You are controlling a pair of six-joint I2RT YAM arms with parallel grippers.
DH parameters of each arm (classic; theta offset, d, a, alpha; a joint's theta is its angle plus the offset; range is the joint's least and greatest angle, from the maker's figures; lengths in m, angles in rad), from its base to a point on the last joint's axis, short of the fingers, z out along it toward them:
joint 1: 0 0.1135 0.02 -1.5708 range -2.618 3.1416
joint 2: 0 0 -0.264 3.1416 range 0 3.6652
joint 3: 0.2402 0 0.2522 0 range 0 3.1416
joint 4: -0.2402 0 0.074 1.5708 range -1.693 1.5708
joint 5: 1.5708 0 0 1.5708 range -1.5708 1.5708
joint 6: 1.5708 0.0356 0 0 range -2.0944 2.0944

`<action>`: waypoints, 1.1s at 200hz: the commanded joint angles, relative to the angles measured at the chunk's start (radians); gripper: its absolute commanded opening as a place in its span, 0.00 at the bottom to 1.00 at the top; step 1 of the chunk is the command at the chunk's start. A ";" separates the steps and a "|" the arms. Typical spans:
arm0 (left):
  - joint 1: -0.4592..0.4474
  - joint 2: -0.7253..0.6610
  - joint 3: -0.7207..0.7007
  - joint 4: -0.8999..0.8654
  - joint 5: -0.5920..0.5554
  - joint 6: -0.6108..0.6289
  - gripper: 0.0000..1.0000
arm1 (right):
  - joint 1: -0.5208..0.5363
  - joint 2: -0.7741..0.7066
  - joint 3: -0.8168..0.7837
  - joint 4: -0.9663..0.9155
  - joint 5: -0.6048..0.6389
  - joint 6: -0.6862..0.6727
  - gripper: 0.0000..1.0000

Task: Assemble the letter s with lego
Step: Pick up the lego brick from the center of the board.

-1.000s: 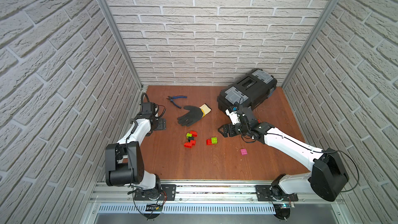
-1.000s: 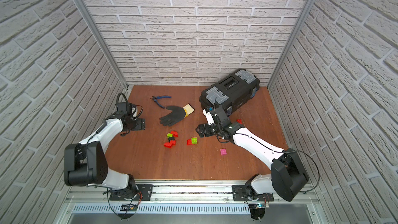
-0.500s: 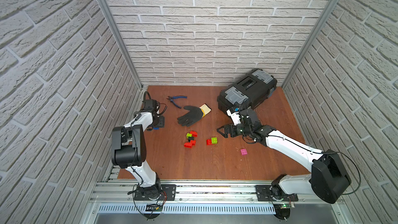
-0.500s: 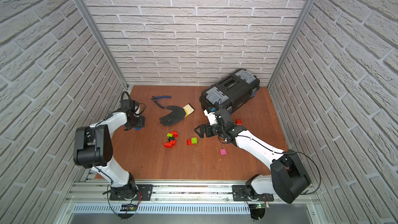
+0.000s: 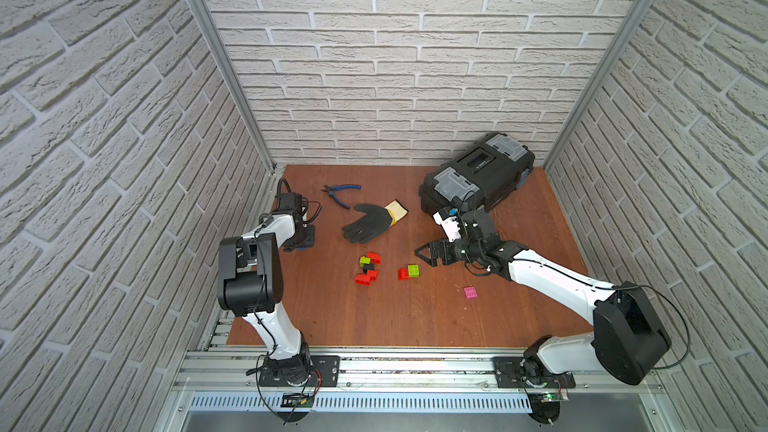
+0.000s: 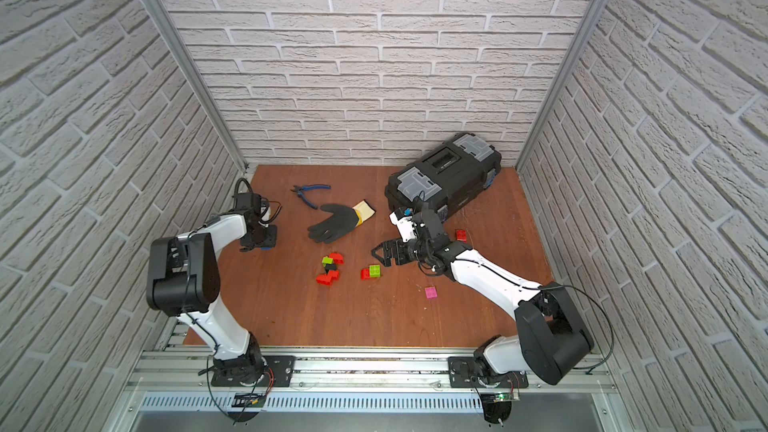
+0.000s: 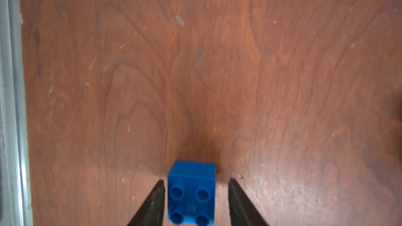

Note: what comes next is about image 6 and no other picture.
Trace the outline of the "small red lego brick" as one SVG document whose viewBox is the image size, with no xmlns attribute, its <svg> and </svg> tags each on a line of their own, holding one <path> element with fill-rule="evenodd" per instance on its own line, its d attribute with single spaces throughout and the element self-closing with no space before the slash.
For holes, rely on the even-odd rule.
<svg viewBox="0 0 768 432">
<path fill-rule="evenodd" d="M 340 277 L 340 272 L 337 270 L 331 270 L 327 273 L 320 274 L 316 277 L 316 282 L 321 285 L 330 286 L 334 281 L 337 281 Z"/>
</svg>

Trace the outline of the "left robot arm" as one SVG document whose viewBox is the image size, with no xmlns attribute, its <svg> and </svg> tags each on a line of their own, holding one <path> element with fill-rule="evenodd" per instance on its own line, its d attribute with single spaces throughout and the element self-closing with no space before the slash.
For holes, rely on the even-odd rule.
<svg viewBox="0 0 768 432">
<path fill-rule="evenodd" d="M 269 200 L 239 178 L 230 210 L 193 231 L 151 244 L 147 303 L 152 310 L 188 325 L 209 346 L 212 364 L 202 373 L 212 373 L 215 386 L 274 383 L 255 336 L 237 322 L 221 298 L 218 259 L 233 242 L 240 244 L 242 252 L 273 248 L 277 216 Z"/>
</svg>

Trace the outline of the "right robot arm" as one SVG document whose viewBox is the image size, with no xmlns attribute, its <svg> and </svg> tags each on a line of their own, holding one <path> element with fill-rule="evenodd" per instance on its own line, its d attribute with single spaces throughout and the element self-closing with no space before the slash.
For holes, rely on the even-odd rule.
<svg viewBox="0 0 768 432">
<path fill-rule="evenodd" d="M 506 381 L 516 387 L 518 381 L 511 375 L 526 371 L 556 385 L 568 372 L 580 370 L 589 375 L 612 357 L 616 334 L 610 328 L 609 349 L 603 358 L 591 366 L 580 364 L 595 340 L 569 292 L 600 306 L 584 290 L 557 282 L 540 284 L 513 274 L 468 243 L 452 239 L 431 209 L 398 208 L 389 218 L 400 237 L 372 249 L 382 266 L 415 263 L 427 276 L 446 277 L 473 289 L 516 323 L 516 335 L 487 340 L 459 366 L 470 386 L 491 388 Z"/>
</svg>

